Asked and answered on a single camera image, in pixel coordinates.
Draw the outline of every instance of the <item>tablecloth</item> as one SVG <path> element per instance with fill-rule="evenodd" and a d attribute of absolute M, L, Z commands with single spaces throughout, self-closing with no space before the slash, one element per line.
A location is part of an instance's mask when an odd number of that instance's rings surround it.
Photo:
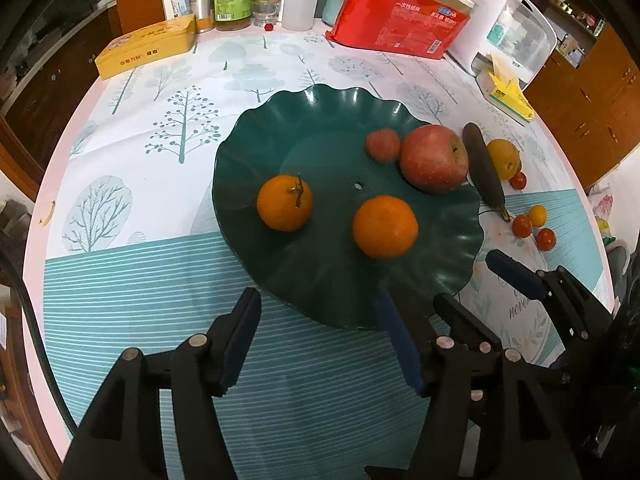
<path fill-rule="evenodd" d="M 541 254 L 482 206 L 485 241 L 459 294 L 505 346 L 545 365 L 561 351 L 542 306 L 486 269 L 492 247 L 532 269 L 563 264 L 608 301 L 599 241 L 543 124 L 523 127 L 505 116 L 451 60 L 354 50 L 329 42 L 324 30 L 200 35 L 188 53 L 109 80 L 74 132 L 49 231 L 44 329 L 77 420 L 124 348 L 174 348 L 251 284 L 215 219 L 214 159 L 242 111 L 281 90 L 361 86 L 420 119 L 457 132 L 473 121 L 486 140 L 517 146 L 528 184 L 524 192 L 505 188 L 508 209 L 545 205 L 558 246 Z M 365 478 L 366 463 L 406 466 L 426 403 L 404 385 L 386 336 L 325 327 L 263 298 L 238 385 L 216 399 L 239 476 Z M 439 322 L 438 329 L 446 331 Z M 179 479 L 167 394 L 162 416 L 170 477 Z"/>

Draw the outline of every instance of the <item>red fruit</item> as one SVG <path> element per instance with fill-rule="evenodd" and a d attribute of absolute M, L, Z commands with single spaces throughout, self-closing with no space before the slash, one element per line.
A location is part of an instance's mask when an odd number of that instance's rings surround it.
<path fill-rule="evenodd" d="M 511 184 L 511 187 L 513 187 L 513 189 L 524 189 L 527 185 L 527 175 L 519 171 L 511 177 L 509 184 Z"/>
<path fill-rule="evenodd" d="M 550 251 L 556 246 L 556 234 L 547 227 L 540 229 L 536 235 L 536 245 L 543 252 Z"/>
<path fill-rule="evenodd" d="M 468 168 L 462 139 L 444 126 L 420 126 L 402 141 L 402 176 L 422 191 L 452 191 L 466 180 Z"/>
<path fill-rule="evenodd" d="M 527 215 L 518 215 L 513 219 L 511 230 L 518 238 L 526 238 L 533 231 L 531 219 Z"/>
<path fill-rule="evenodd" d="M 379 164 L 398 160 L 400 155 L 400 137 L 391 128 L 382 128 L 370 133 L 364 146 L 367 153 Z"/>

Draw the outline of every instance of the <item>silver canister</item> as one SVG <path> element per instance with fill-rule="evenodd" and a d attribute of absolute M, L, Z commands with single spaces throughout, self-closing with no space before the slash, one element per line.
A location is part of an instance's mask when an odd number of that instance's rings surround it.
<path fill-rule="evenodd" d="M 198 32 L 206 32 L 215 26 L 213 0 L 189 0 L 189 6 L 196 17 L 196 30 Z"/>

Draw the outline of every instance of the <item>pink table edge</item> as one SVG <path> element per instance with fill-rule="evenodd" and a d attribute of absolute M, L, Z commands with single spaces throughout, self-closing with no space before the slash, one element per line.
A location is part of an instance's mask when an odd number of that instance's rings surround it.
<path fill-rule="evenodd" d="M 251 33 L 255 32 L 255 30 L 252 30 L 251 27 L 248 27 L 241 32 Z M 199 35 L 197 41 L 212 39 L 222 34 L 223 33 L 220 33 L 219 31 L 212 30 L 205 34 Z M 24 283 L 27 286 L 27 290 L 29 291 L 36 316 L 38 318 L 38 325 L 41 333 L 44 333 L 43 286 L 47 240 L 49 238 L 49 225 L 42 226 L 39 223 L 39 220 L 45 219 L 49 215 L 51 202 L 55 201 L 58 196 L 62 178 L 68 165 L 69 153 L 71 151 L 73 142 L 75 141 L 76 135 L 88 120 L 89 115 L 94 109 L 96 103 L 98 102 L 98 99 L 100 98 L 100 95 L 105 88 L 106 81 L 102 81 L 100 78 L 98 78 L 91 86 L 91 88 L 89 88 L 89 91 L 84 96 L 81 103 L 78 105 L 78 108 L 76 108 L 76 111 L 66 125 L 66 128 L 62 133 L 62 136 L 60 137 L 60 141 L 58 142 L 58 145 L 54 150 L 53 156 L 51 157 L 49 165 L 47 166 L 44 178 L 42 180 L 42 185 L 40 186 L 40 191 L 38 192 L 38 196 L 36 198 L 35 206 L 33 209 L 33 221 L 31 222 L 31 226 L 29 229 L 27 247 L 24 256 L 23 278 Z M 589 218 L 589 221 L 591 223 L 593 235 L 596 237 L 598 250 L 600 251 L 600 257 L 602 260 L 604 283 L 607 294 L 605 307 L 611 312 L 614 306 L 613 283 L 611 280 L 609 265 L 607 263 L 607 255 L 602 243 L 602 238 L 600 236 L 600 231 L 598 229 L 596 219 L 592 213 L 591 205 L 589 204 L 587 196 L 582 189 L 580 182 L 578 181 L 578 177 L 576 176 L 574 169 L 571 167 L 569 160 L 566 158 L 566 155 L 560 148 L 560 145 L 556 141 L 555 137 L 551 134 L 549 129 L 545 126 L 545 124 L 542 122 L 542 120 L 540 120 L 539 117 L 536 117 L 535 121 L 540 127 L 540 130 L 545 133 L 545 135 L 548 137 L 548 140 L 556 150 L 556 153 L 561 159 L 562 163 L 564 164 L 564 168 L 566 169 L 572 182 L 574 183 L 578 195 L 580 196 L 582 205 L 587 212 L 587 217 Z M 38 404 L 42 420 L 45 427 L 47 428 L 47 431 L 49 432 L 49 437 L 53 443 L 53 446 L 56 449 L 56 452 L 60 456 L 61 460 L 64 460 L 70 444 L 66 426 L 62 420 L 60 412 L 56 407 L 53 396 L 49 391 L 49 387 L 47 386 L 44 374 L 42 373 L 42 369 L 40 368 L 40 364 L 38 362 L 38 358 L 33 346 L 33 340 L 27 328 L 26 320 L 24 319 L 24 317 L 22 320 L 22 326 L 22 331 L 24 334 L 24 350 L 29 367 L 31 384 L 33 385 L 33 393 L 36 397 L 36 402 Z"/>

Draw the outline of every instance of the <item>transparent cover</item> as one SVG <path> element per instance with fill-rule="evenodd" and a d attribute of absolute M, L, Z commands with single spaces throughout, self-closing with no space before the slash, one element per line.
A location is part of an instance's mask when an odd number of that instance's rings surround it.
<path fill-rule="evenodd" d="M 486 38 L 533 73 L 545 62 L 551 42 L 556 40 L 548 37 L 529 4 L 523 0 L 507 0 Z"/>

